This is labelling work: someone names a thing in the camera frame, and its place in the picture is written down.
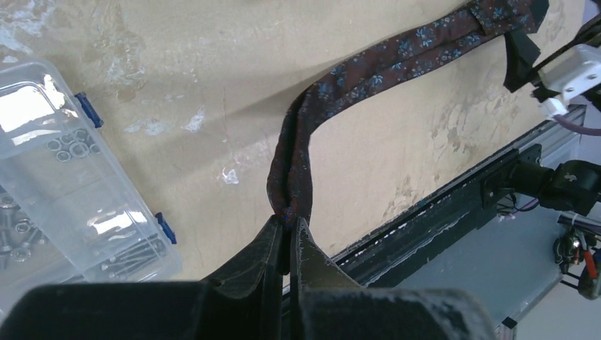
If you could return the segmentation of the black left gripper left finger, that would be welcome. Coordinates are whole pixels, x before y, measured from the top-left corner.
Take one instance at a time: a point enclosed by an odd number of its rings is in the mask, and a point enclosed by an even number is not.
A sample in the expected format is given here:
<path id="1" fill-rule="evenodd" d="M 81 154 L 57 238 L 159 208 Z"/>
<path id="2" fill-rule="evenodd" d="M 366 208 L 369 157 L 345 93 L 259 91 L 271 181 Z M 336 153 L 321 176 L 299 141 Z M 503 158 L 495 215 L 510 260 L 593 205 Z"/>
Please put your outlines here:
<path id="1" fill-rule="evenodd" d="M 256 237 L 230 260 L 201 280 L 227 298 L 242 299 L 252 293 L 282 294 L 284 230 L 272 215 Z"/>

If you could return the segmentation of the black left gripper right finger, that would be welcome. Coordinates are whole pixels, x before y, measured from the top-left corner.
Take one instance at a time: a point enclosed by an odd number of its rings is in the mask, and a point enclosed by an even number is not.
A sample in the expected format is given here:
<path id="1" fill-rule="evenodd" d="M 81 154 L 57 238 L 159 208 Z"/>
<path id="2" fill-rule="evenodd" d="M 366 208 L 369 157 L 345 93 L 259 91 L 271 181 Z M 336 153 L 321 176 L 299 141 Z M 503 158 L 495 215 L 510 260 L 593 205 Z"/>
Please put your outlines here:
<path id="1" fill-rule="evenodd" d="M 305 218 L 297 219 L 291 241 L 293 300 L 341 300 L 362 294 L 362 286 L 316 244 Z"/>

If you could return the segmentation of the maroon blue floral tie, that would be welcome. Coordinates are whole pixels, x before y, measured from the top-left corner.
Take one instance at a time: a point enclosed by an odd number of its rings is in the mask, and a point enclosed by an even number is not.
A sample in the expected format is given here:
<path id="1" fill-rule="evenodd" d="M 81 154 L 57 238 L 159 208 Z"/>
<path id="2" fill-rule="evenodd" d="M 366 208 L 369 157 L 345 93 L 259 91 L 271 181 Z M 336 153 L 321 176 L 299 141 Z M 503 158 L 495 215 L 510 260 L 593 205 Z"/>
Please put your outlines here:
<path id="1" fill-rule="evenodd" d="M 311 134 L 326 120 L 391 87 L 457 60 L 506 33 L 536 33 L 547 1 L 467 1 L 431 23 L 356 53 L 304 90 L 283 119 L 267 178 L 275 216 L 286 229 L 310 219 Z"/>

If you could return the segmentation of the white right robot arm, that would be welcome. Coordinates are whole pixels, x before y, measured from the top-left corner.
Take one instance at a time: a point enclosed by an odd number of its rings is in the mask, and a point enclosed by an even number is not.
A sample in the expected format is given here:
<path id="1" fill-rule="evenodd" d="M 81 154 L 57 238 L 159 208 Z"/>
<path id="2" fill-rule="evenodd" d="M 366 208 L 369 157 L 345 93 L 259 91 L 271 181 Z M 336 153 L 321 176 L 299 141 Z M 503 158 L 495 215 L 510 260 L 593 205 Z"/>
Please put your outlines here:
<path id="1" fill-rule="evenodd" d="M 570 160 L 556 169 L 522 162 L 513 168 L 507 182 L 515 192 L 556 211 L 588 215 L 600 202 L 600 166 L 588 161 Z"/>

